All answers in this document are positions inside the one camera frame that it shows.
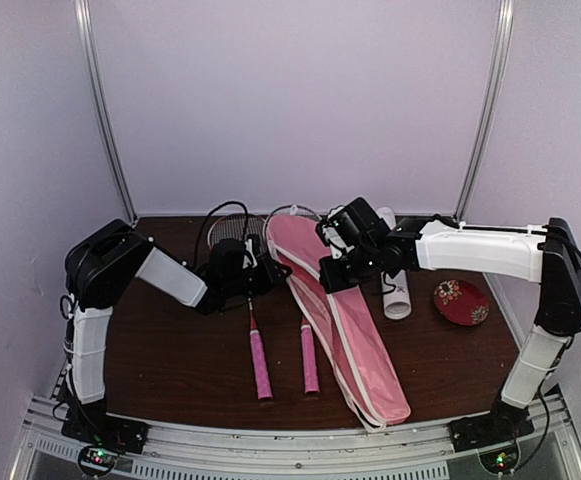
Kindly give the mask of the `pink racket bag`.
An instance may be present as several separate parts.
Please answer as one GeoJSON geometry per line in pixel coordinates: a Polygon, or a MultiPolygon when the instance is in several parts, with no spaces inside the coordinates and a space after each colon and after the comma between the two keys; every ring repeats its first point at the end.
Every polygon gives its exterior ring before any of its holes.
{"type": "Polygon", "coordinates": [[[285,205],[268,215],[263,236],[274,260],[288,266],[287,284],[331,365],[346,404],[368,431],[411,414],[391,358],[358,287],[328,293],[319,260],[331,250],[317,235],[316,213],[285,205]]]}

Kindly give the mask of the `pink badminton racket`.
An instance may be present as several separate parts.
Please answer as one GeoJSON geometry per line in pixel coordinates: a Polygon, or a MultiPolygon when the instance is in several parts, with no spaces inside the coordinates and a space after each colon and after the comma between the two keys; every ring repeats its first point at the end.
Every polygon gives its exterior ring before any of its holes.
{"type": "MultiPolygon", "coordinates": [[[[320,215],[308,207],[287,204],[275,208],[264,221],[264,235],[267,235],[269,223],[276,215],[291,215],[302,218],[308,218],[315,222],[320,220],[320,215]]],[[[317,394],[320,392],[318,368],[316,361],[316,352],[314,344],[314,334],[310,322],[305,316],[302,317],[300,326],[302,367],[303,367],[303,385],[306,395],[317,394]]]]}
{"type": "MultiPolygon", "coordinates": [[[[207,243],[211,253],[219,253],[219,246],[227,249],[227,241],[241,241],[245,250],[246,237],[249,234],[259,235],[262,231],[263,220],[260,217],[247,213],[232,213],[219,218],[209,230],[207,243]]],[[[242,267],[245,266],[245,255],[242,257],[242,267]]],[[[257,398],[259,400],[271,400],[273,398],[272,388],[269,379],[265,349],[262,336],[258,329],[255,318],[253,297],[254,295],[243,296],[247,300],[249,313],[249,341],[253,371],[255,377],[257,398]]]]}

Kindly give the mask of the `white shuttlecock tube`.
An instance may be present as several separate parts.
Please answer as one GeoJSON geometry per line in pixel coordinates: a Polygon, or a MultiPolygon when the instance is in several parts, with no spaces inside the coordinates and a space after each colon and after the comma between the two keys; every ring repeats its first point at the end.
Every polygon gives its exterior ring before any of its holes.
{"type": "Polygon", "coordinates": [[[411,314],[412,304],[405,271],[400,271],[395,276],[390,276],[387,272],[381,274],[381,296],[386,318],[399,321],[411,314]]]}

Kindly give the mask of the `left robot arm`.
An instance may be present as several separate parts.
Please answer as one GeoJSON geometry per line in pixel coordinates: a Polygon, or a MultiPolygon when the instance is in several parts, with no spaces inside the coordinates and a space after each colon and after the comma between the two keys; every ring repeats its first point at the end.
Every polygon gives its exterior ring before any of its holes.
{"type": "Polygon", "coordinates": [[[246,217],[234,227],[215,224],[208,261],[193,268],[151,237],[116,219],[75,246],[65,259],[73,303],[67,319],[70,391],[82,404],[105,397],[106,338],[114,307],[139,279],[200,314],[222,310],[234,297],[252,299],[283,283],[290,268],[274,260],[261,231],[246,217]]]}

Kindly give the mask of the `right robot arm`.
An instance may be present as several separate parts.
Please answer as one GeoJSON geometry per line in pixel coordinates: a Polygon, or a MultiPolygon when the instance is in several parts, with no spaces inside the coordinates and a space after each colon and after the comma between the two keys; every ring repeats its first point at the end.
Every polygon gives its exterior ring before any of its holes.
{"type": "Polygon", "coordinates": [[[489,440],[505,440],[520,411],[556,369],[581,329],[581,260],[569,224],[552,218],[522,227],[474,225],[443,215],[402,217],[389,226],[362,197],[332,209],[316,233],[330,248],[319,261],[329,293],[360,285],[377,272],[453,270],[525,281],[537,287],[538,309],[498,394],[483,419],[489,440]]]}

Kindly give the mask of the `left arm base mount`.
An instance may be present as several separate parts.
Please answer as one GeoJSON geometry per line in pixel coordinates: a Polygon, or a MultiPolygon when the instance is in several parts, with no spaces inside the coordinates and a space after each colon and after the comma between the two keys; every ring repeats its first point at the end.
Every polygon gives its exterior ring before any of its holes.
{"type": "Polygon", "coordinates": [[[61,428],[63,436],[83,443],[76,464],[89,477],[110,474],[128,453],[141,454],[148,431],[145,422],[105,416],[96,425],[73,411],[67,413],[61,428]]]}

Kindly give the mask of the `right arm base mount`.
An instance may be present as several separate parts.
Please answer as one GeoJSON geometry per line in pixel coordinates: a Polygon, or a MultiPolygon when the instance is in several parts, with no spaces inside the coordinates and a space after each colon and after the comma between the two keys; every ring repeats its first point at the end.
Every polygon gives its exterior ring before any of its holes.
{"type": "Polygon", "coordinates": [[[535,428],[527,408],[504,407],[453,420],[448,430],[456,453],[474,451],[486,472],[503,476],[521,464],[519,440],[535,428]]]}

